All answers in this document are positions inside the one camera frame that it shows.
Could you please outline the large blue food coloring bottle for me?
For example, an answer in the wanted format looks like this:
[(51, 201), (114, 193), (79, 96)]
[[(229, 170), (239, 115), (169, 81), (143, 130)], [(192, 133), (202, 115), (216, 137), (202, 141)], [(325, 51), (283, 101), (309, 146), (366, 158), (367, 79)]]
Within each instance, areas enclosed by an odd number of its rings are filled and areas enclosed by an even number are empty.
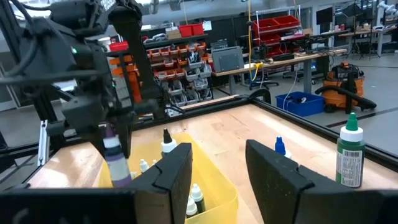
[(292, 154), (290, 153), (290, 151), (288, 151), (285, 148), (285, 144), (283, 142), (282, 136), (277, 136), (276, 137), (276, 141), (275, 141), (275, 146), (274, 146), (274, 150), (275, 152), (283, 155), (286, 158), (291, 159), (292, 158)]

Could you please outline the black wall monitor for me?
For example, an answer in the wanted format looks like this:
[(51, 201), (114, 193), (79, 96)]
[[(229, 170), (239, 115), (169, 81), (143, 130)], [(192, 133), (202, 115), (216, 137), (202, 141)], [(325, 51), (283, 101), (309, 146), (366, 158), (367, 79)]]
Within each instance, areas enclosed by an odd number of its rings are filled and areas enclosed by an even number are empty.
[(317, 25), (331, 23), (333, 21), (333, 8), (328, 7), (316, 12)]

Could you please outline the small blue food coloring bottle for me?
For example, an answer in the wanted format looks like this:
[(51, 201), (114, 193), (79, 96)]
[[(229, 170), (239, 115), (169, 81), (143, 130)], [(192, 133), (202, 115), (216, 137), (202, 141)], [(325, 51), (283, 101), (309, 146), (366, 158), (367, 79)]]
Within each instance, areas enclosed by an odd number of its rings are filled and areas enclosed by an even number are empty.
[(191, 197), (197, 206), (198, 213), (203, 213), (205, 211), (205, 200), (203, 192), (198, 184), (193, 184)]

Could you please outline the yellow translucent plastic bin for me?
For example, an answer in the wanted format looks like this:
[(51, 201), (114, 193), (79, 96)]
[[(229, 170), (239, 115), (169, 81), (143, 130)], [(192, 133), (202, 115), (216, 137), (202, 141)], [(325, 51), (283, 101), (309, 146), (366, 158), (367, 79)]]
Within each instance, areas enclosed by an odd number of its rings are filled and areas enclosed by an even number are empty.
[[(179, 144), (190, 142), (193, 150), (193, 169), (191, 184), (201, 189), (205, 211), (185, 220), (185, 224), (237, 224), (238, 193), (231, 181), (212, 163), (204, 150), (187, 133), (172, 136)], [(161, 159), (161, 142), (158, 138), (151, 142), (136, 144), (128, 159), (128, 165), (137, 176), (141, 174), (140, 160), (152, 165), (154, 160)]]

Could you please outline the red storage bins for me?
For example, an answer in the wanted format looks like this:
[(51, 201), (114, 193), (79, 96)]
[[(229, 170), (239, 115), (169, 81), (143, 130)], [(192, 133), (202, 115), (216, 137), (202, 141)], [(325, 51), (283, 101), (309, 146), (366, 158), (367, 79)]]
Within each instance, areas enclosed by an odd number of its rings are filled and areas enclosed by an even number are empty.
[(203, 24), (188, 24), (188, 25), (180, 25), (178, 27), (180, 34), (182, 37), (191, 37), (196, 35), (203, 35)]

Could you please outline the orange shop vacuum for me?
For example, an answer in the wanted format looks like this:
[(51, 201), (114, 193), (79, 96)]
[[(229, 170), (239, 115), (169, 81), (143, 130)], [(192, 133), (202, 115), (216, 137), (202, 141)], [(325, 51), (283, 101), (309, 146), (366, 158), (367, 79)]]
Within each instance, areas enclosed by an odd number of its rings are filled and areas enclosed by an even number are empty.
[(351, 113), (357, 106), (361, 111), (373, 110), (377, 104), (364, 97), (364, 72), (357, 65), (343, 61), (324, 76), (323, 85), (315, 90), (324, 98), (324, 110), (344, 109)]

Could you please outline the grey metal box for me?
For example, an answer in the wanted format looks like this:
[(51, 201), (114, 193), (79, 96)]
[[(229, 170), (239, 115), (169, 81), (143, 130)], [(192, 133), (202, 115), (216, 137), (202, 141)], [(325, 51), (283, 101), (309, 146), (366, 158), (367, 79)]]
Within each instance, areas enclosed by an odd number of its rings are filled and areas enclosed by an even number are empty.
[(211, 56), (216, 73), (244, 68), (243, 53), (239, 46), (212, 49)]

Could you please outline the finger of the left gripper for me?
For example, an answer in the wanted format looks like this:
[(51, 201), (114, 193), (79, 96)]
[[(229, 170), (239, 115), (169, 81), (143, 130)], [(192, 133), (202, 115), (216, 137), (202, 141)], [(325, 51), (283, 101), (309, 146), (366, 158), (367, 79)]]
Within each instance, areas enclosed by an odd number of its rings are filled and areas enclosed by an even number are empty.
[(119, 124), (119, 140), (121, 142), (124, 157), (128, 159), (131, 155), (131, 123), (121, 121)]
[(103, 142), (103, 135), (100, 130), (83, 131), (79, 132), (79, 135), (82, 139), (89, 141), (100, 153), (100, 155), (104, 157), (105, 146)]

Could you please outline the blue plastic storage bin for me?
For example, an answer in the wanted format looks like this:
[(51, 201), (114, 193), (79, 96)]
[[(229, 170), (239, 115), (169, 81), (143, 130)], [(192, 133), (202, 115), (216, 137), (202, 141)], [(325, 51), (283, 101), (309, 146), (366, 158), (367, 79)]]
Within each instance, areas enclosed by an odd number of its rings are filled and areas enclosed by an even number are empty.
[(275, 99), (278, 108), (302, 117), (322, 113), (325, 104), (324, 97), (300, 91), (278, 95)]

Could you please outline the large green food coloring bottle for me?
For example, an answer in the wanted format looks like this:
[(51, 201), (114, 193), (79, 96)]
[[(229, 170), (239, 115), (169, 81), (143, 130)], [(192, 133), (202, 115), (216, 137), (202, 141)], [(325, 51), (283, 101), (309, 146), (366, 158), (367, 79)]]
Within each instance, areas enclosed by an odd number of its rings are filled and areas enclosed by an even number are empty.
[(363, 182), (365, 154), (364, 130), (356, 113), (350, 113), (337, 140), (335, 180), (347, 187), (360, 188)]

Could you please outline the large black food coloring bottle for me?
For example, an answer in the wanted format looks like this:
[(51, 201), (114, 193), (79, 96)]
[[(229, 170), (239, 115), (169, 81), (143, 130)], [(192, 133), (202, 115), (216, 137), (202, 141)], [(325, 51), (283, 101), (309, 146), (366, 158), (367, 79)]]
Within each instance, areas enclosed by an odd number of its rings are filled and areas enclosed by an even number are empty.
[(177, 142), (173, 139), (167, 128), (163, 131), (163, 141), (161, 142), (162, 152), (161, 155), (164, 157), (177, 147)]

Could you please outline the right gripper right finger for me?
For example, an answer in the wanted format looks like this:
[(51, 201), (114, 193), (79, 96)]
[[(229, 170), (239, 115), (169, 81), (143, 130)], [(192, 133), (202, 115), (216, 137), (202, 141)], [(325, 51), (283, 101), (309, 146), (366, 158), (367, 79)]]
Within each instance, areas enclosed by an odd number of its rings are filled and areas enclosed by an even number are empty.
[(249, 180), (265, 224), (373, 224), (361, 192), (246, 141)]

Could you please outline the small yellow food coloring bottle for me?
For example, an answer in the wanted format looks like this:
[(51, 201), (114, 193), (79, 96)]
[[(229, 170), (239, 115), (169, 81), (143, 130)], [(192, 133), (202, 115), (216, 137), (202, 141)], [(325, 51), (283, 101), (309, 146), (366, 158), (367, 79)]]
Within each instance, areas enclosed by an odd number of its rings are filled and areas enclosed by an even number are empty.
[(197, 205), (191, 196), (188, 197), (187, 209), (185, 214), (187, 218), (193, 217), (198, 214)]

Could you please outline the large purple food coloring bottle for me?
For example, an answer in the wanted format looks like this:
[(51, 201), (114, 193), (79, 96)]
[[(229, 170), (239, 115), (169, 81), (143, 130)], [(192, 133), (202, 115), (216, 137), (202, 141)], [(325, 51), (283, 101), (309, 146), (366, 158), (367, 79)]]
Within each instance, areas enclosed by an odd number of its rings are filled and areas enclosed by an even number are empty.
[(112, 185), (116, 188), (125, 187), (132, 182), (127, 160), (122, 152), (118, 135), (111, 123), (106, 124), (103, 139), (104, 159), (107, 163)]

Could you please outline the red parts bin rack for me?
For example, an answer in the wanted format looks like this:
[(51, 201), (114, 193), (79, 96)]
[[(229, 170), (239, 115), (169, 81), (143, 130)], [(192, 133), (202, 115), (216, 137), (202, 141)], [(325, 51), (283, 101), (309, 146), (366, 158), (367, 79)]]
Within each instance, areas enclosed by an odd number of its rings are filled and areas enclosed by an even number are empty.
[[(112, 43), (109, 49), (108, 62), (116, 83), (129, 80), (119, 87), (121, 101), (127, 105), (142, 101), (140, 73), (135, 58), (128, 52), (127, 42)], [(148, 45), (146, 52), (155, 82), (168, 92), (172, 103), (186, 106), (214, 98), (213, 71), (205, 41)]]

